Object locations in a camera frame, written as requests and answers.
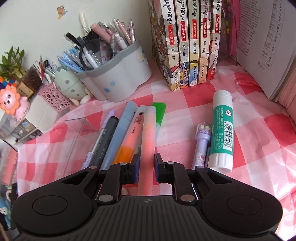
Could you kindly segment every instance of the potted plant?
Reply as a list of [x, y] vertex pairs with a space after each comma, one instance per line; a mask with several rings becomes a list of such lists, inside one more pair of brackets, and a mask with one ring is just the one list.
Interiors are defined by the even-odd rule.
[[8, 80], [19, 80], [26, 74], [22, 67], [25, 51], [20, 51], [19, 47], [14, 50], [12, 46], [9, 52], [5, 52], [5, 54], [7, 54], [7, 57], [2, 56], [2, 63], [0, 64], [0, 76]]

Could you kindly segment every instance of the comic book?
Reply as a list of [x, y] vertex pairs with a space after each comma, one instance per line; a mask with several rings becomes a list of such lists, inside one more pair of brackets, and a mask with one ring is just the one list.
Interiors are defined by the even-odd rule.
[[204, 83], [207, 78], [210, 48], [210, 0], [200, 0], [200, 56], [198, 61], [198, 83]]
[[180, 90], [179, 49], [173, 0], [149, 0], [152, 51], [171, 91]]
[[187, 0], [189, 20], [189, 86], [197, 84], [200, 44], [200, 14], [198, 0]]
[[174, 0], [175, 12], [178, 26], [178, 44], [180, 57], [180, 85], [181, 88], [188, 87], [189, 72], [189, 38], [188, 38], [188, 19], [187, 1]]
[[221, 0], [211, 0], [211, 33], [210, 33], [210, 58], [207, 68], [207, 80], [212, 80], [215, 76], [217, 58], [219, 51], [221, 33]]

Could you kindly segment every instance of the tablecloth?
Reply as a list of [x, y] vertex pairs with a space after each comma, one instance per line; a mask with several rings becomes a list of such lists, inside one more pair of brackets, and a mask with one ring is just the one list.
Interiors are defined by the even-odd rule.
[[[234, 163], [229, 176], [274, 195], [284, 212], [277, 234], [284, 240], [294, 236], [296, 135], [291, 118], [283, 114], [283, 107], [269, 101], [259, 85], [240, 66], [219, 67], [214, 80], [171, 92], [156, 64], [153, 62], [150, 65], [152, 77], [125, 101], [92, 101], [79, 106], [59, 119], [49, 132], [21, 146], [17, 166], [19, 194], [56, 179], [55, 171], [63, 160], [56, 156], [50, 163], [44, 163], [42, 158], [48, 154], [46, 150], [49, 147], [55, 146], [56, 151], [59, 150], [58, 141], [52, 141], [52, 130], [56, 126], [67, 118], [86, 116], [99, 127], [111, 108], [115, 108], [115, 115], [120, 117], [129, 100], [138, 106], [151, 105], [152, 102], [167, 104], [156, 149], [164, 161], [179, 162], [191, 168], [196, 126], [201, 121], [212, 123], [213, 95], [217, 90], [224, 89], [232, 94], [234, 110]], [[82, 162], [74, 164], [76, 169]], [[135, 194], [136, 188], [130, 187], [130, 194]], [[169, 184], [154, 183], [154, 195], [169, 193]]]

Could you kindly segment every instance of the green glue stick label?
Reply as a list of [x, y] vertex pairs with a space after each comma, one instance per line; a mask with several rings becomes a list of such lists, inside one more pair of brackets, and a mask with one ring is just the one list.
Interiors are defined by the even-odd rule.
[[210, 154], [227, 153], [233, 156], [233, 110], [218, 105], [213, 110], [213, 130]]

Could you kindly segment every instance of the pink toy figurine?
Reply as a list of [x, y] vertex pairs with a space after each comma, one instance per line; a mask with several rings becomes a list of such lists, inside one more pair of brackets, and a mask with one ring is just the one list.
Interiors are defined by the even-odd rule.
[[0, 91], [0, 108], [5, 110], [7, 115], [12, 115], [17, 122], [20, 122], [27, 114], [30, 107], [27, 97], [20, 96], [13, 86], [6, 86]]

